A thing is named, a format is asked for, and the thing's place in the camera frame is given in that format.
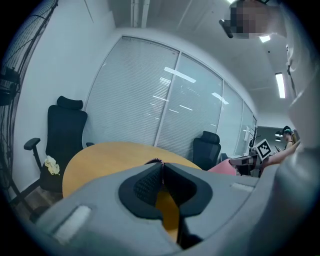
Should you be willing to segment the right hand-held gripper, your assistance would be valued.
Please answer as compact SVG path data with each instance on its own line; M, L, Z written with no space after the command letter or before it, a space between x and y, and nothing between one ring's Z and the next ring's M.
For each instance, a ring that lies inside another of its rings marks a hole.
M236 166L236 171L241 176L260 177L263 161L271 154L271 147L266 139L249 149L248 156L231 158L229 163Z

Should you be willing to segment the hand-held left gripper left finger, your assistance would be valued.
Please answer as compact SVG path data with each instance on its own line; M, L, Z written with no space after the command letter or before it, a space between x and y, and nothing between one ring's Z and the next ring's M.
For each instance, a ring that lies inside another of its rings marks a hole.
M161 170L151 163L96 178L50 207L32 238L51 256L170 256L182 251L160 219L132 214L119 189L129 178Z

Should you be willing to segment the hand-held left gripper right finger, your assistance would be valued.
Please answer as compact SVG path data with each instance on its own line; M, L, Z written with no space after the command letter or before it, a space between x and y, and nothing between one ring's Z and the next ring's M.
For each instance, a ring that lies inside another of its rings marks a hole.
M166 163L164 185L178 209L172 256L251 256L259 212L253 197L258 178L211 173Z

